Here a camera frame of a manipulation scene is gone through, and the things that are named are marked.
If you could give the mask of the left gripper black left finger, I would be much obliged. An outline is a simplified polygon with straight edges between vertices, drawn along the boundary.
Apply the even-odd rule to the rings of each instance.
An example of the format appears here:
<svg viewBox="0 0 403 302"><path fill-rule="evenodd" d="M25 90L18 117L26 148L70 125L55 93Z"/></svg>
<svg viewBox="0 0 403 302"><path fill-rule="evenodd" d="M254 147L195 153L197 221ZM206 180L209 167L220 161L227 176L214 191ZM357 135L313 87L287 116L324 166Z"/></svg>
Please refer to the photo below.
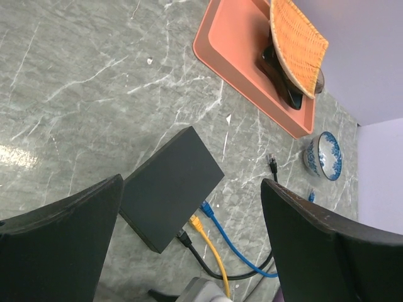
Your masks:
<svg viewBox="0 0 403 302"><path fill-rule="evenodd" d="M1 220L1 301L92 301L122 192L117 174Z"/></svg>

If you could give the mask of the black network switch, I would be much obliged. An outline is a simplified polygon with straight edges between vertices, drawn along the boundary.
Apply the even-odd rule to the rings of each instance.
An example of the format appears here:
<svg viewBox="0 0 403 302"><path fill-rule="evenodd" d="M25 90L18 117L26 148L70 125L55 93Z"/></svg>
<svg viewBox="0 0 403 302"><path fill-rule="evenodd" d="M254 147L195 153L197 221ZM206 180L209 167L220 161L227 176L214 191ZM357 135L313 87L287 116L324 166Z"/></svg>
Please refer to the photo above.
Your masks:
<svg viewBox="0 0 403 302"><path fill-rule="evenodd" d="M120 214L146 246L160 254L223 178L189 126L125 179Z"/></svg>

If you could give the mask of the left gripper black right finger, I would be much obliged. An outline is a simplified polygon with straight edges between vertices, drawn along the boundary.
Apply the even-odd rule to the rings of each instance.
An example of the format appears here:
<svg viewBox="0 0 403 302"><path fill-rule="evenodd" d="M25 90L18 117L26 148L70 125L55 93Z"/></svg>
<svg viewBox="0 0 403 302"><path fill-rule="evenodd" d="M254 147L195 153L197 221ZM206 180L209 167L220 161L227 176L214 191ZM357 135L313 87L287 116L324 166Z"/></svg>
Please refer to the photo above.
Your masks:
<svg viewBox="0 0 403 302"><path fill-rule="evenodd" d="M311 203L271 179L261 204L285 301L402 301L402 235Z"/></svg>

